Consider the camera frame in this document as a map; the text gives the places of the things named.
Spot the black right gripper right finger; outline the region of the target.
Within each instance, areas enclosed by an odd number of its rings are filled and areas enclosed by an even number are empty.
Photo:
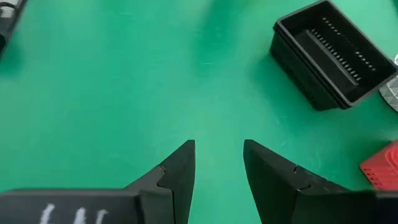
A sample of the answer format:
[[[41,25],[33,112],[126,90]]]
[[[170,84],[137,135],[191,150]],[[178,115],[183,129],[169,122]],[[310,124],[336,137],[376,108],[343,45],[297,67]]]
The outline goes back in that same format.
[[[396,191],[346,189],[251,139],[243,159],[262,223],[397,223]]]

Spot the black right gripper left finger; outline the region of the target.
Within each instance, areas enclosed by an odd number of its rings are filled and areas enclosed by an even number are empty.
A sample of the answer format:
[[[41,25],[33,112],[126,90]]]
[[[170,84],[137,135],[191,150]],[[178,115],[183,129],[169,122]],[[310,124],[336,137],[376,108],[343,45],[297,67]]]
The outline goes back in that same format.
[[[195,141],[185,141],[120,189],[15,189],[1,193],[1,223],[187,223],[195,184]]]

